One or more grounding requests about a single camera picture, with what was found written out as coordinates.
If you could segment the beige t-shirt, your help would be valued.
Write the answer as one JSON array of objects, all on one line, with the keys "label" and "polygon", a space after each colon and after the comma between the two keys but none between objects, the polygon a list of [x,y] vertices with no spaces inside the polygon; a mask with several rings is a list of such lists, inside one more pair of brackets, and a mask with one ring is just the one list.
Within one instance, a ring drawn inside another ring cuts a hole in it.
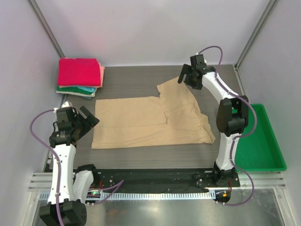
[{"label": "beige t-shirt", "polygon": [[95,103],[100,122],[93,149],[158,145],[213,144],[208,117],[177,78],[157,85],[158,97],[101,99]]}]

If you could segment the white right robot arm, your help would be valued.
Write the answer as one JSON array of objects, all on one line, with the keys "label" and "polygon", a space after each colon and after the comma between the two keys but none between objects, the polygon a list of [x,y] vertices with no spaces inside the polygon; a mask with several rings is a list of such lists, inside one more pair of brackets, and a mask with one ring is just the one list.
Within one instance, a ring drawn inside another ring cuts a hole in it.
[{"label": "white right robot arm", "polygon": [[193,89],[207,88],[219,104],[216,126],[220,133],[218,156],[211,169],[203,169],[195,175],[201,188],[239,186],[234,156],[239,137],[248,126],[248,98],[234,92],[219,76],[216,69],[207,66],[202,54],[190,57],[184,64],[178,79]]}]

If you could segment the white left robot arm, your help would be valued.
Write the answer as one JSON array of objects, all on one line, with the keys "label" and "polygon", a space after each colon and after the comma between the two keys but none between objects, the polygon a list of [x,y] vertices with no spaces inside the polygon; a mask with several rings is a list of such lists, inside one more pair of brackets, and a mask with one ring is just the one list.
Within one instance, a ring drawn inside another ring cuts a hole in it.
[{"label": "white left robot arm", "polygon": [[56,111],[54,130],[49,137],[53,153],[52,185],[47,204],[39,216],[47,226],[83,226],[87,222],[85,205],[89,188],[99,185],[96,167],[88,164],[73,169],[77,141],[99,120],[82,106],[78,111],[68,103]]}]

